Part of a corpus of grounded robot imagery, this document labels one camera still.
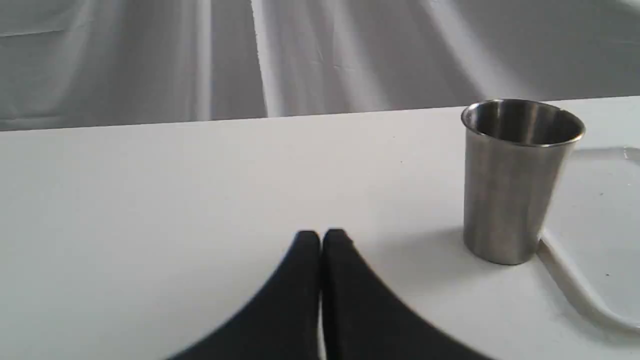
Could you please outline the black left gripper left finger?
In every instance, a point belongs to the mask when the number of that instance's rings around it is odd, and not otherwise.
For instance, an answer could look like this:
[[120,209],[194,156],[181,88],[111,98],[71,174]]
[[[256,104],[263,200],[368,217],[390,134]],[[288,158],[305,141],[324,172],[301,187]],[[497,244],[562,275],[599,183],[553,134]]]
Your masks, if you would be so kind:
[[174,360],[317,360],[322,244],[299,231],[253,298]]

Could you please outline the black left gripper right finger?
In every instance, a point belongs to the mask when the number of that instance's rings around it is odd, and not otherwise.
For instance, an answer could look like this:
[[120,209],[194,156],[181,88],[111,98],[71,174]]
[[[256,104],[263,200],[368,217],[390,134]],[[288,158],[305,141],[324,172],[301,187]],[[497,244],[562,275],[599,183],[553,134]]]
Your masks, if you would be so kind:
[[328,360],[484,360],[407,307],[342,228],[322,239],[322,333]]

